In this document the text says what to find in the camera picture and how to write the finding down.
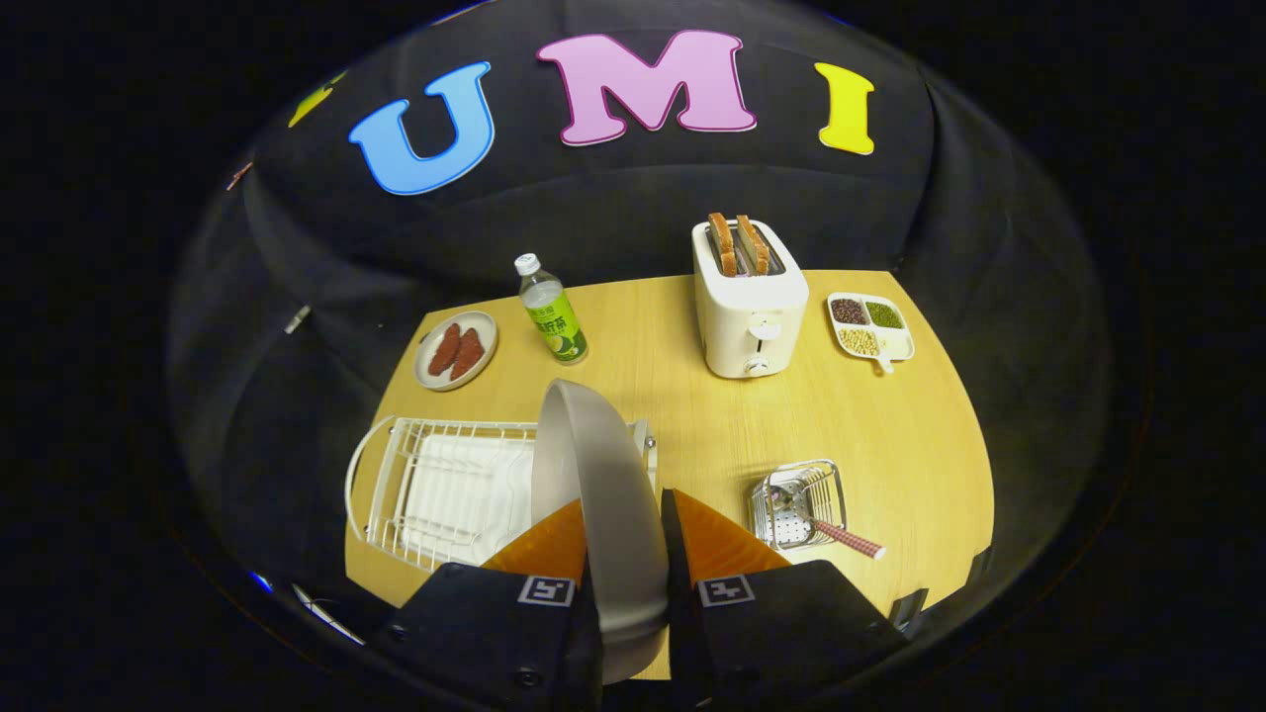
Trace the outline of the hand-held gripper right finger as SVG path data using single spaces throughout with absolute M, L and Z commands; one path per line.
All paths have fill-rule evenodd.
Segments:
M 679 489 L 661 513 L 676 708 L 815 708 L 908 645 L 836 565 L 787 563 Z

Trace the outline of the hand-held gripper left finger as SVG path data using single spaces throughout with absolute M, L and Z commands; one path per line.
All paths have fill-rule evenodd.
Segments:
M 463 709 L 598 711 L 595 592 L 582 504 L 570 500 L 480 568 L 441 565 L 371 647 Z

